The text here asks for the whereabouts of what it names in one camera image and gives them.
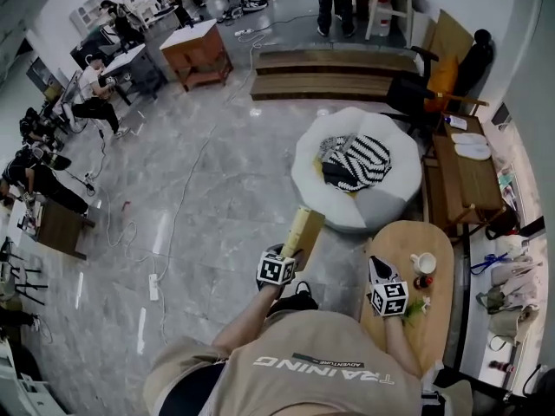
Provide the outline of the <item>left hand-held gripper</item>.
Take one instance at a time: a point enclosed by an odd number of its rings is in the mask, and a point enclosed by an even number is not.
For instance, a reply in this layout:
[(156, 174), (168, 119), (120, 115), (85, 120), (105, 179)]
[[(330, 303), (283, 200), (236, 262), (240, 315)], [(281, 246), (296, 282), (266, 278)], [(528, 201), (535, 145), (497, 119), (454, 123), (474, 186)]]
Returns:
[(277, 286), (283, 289), (293, 281), (297, 261), (294, 257), (282, 255), (283, 247), (283, 244), (273, 245), (262, 253), (256, 274), (259, 291), (265, 286)]

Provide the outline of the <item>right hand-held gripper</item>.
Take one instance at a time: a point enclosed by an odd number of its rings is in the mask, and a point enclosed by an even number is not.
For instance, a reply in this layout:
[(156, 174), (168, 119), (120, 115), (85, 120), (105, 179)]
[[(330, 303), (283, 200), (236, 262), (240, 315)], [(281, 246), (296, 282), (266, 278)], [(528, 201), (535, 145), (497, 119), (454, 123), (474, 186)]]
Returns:
[[(395, 266), (380, 257), (369, 257), (370, 281), (392, 281), (396, 276)], [(369, 302), (381, 317), (403, 315), (408, 305), (408, 285), (406, 282), (371, 284)]]

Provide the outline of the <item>tan gold book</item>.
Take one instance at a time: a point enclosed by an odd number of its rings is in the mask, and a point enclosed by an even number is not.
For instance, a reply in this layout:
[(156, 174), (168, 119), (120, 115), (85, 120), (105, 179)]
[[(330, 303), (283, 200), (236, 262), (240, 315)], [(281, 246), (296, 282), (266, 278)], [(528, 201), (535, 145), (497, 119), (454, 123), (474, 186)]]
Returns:
[(306, 206), (299, 206), (291, 223), (290, 231), (285, 239), (280, 254), (297, 261), (296, 272), (303, 271), (317, 238), (324, 226), (325, 216)]

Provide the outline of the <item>white beanbag chair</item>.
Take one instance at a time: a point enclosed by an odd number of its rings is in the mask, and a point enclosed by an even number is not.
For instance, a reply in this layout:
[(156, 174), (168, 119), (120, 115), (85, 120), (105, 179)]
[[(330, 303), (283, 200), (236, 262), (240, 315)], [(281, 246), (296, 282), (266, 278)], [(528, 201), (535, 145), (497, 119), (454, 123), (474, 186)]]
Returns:
[[(355, 196), (325, 183), (316, 166), (322, 141), (351, 134), (383, 143), (392, 165), (382, 182)], [(403, 215), (421, 189), (422, 169), (417, 143), (389, 116), (346, 107), (315, 119), (301, 136), (291, 177), (303, 203), (323, 214), (328, 226), (340, 232), (375, 233)]]

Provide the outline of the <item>person's right forearm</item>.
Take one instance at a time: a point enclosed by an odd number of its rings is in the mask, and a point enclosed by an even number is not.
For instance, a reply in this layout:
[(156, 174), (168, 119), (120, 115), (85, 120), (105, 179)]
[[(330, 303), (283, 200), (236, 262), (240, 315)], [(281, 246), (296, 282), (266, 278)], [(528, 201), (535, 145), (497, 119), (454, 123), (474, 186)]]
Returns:
[(421, 378), (422, 372), (419, 361), (408, 343), (400, 316), (384, 317), (383, 323), (387, 353), (397, 361), (405, 372)]

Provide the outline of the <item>person's left forearm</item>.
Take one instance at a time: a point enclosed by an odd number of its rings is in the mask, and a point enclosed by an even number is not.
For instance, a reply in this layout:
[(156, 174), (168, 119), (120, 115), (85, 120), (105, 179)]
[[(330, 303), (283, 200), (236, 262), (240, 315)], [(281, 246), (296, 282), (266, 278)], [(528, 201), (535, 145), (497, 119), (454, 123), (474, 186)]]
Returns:
[(234, 349), (256, 340), (281, 291), (278, 286), (265, 285), (245, 309), (217, 334), (212, 346), (230, 354)]

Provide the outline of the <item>wooden coffee table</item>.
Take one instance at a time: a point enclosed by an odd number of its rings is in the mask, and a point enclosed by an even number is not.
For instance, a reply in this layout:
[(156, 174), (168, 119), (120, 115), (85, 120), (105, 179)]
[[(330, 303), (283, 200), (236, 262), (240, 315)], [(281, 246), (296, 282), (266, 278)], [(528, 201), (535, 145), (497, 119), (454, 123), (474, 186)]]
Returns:
[[(436, 259), (432, 284), (425, 289), (413, 285), (417, 273), (413, 255), (430, 253)], [(376, 256), (392, 263), (408, 283), (408, 304), (430, 299), (427, 310), (414, 311), (404, 322), (404, 333), (420, 363), (429, 370), (443, 358), (449, 330), (454, 290), (454, 251), (447, 235), (430, 223), (396, 221), (382, 228), (364, 246), (362, 272), (369, 273), (369, 258)]]

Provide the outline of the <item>green flower sprig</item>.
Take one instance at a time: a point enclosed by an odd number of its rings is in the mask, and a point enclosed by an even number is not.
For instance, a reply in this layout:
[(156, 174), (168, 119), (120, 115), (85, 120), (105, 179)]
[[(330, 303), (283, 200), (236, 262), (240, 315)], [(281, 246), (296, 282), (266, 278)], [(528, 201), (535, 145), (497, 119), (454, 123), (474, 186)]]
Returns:
[(431, 306), (431, 297), (422, 296), (420, 298), (414, 299), (405, 309), (402, 315), (402, 322), (404, 324), (410, 324), (411, 320), (417, 315), (425, 315), (428, 312), (428, 308)]

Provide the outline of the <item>black white striped cushion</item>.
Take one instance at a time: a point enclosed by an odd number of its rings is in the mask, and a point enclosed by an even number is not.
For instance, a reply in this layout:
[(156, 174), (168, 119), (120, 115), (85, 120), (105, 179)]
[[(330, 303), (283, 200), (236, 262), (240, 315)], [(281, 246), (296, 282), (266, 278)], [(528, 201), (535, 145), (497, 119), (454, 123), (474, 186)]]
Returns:
[(379, 140), (357, 134), (346, 153), (335, 152), (324, 181), (336, 189), (356, 193), (381, 183), (391, 169), (389, 149)]

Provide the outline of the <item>grey patterned cushion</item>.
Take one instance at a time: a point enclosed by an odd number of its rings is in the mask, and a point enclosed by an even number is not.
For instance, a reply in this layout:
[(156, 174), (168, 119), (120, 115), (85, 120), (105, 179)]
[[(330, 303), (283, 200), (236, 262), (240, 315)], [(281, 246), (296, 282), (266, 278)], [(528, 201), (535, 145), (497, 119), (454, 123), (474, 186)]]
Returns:
[(317, 156), (322, 162), (324, 162), (331, 156), (332, 153), (346, 153), (355, 139), (355, 133), (326, 138), (320, 143)]

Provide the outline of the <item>white slipper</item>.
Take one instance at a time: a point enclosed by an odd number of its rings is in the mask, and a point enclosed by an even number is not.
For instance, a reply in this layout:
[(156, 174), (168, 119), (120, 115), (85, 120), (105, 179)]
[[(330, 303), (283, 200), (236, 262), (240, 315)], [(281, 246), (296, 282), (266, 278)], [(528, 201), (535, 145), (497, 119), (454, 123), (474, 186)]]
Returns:
[(455, 144), (454, 150), (459, 157), (477, 161), (485, 161), (490, 159), (492, 156), (488, 145)]
[(451, 140), (455, 145), (486, 146), (487, 139), (478, 133), (452, 133)]

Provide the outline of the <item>black office chair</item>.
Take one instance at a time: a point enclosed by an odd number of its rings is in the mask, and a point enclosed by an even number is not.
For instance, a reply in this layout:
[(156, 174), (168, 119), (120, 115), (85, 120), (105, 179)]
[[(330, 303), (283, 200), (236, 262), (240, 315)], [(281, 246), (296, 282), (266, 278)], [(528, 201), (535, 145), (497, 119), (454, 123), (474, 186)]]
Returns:
[[(386, 94), (386, 103), (398, 112), (392, 117), (408, 123), (411, 132), (416, 129), (437, 129), (441, 123), (442, 114), (446, 111), (457, 112), (462, 104), (472, 105), (474, 108), (488, 105), (484, 101), (470, 98), (468, 94), (493, 62), (493, 40), (489, 31), (477, 30), (466, 56), (461, 61), (458, 59), (459, 73), (451, 94), (436, 94), (427, 89), (430, 75), (442, 58), (419, 47), (413, 47), (412, 50), (423, 60), (423, 73), (421, 75), (413, 72), (400, 73), (393, 78)], [(447, 107), (438, 113), (426, 112), (425, 100), (435, 97), (447, 98)]]

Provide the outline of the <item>orange cushion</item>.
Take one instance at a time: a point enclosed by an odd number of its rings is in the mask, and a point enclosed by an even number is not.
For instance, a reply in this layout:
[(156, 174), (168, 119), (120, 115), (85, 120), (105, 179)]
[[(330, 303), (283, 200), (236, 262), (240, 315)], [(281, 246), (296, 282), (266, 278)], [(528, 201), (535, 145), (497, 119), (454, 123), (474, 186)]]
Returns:
[[(454, 91), (459, 73), (459, 60), (456, 55), (448, 55), (440, 59), (428, 80), (427, 89), (436, 94), (451, 94)], [(445, 97), (426, 99), (424, 110), (428, 113), (443, 111), (448, 104)]]

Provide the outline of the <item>dark wooden table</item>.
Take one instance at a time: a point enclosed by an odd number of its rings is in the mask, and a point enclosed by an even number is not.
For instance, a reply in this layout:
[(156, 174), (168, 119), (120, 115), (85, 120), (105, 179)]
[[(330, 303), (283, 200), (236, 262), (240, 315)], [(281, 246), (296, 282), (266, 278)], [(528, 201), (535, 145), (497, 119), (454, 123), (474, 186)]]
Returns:
[(87, 256), (76, 249), (84, 227), (94, 229), (95, 222), (48, 199), (42, 204), (36, 241), (52, 250), (85, 261)]

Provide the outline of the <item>wooden cabinet white top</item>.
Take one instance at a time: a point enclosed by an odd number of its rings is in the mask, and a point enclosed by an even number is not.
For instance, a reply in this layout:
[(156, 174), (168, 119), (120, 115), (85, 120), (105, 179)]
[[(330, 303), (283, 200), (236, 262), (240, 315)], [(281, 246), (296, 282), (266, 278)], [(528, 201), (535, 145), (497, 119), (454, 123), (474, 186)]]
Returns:
[(214, 19), (175, 30), (160, 51), (186, 92), (209, 83), (225, 85), (233, 71)]

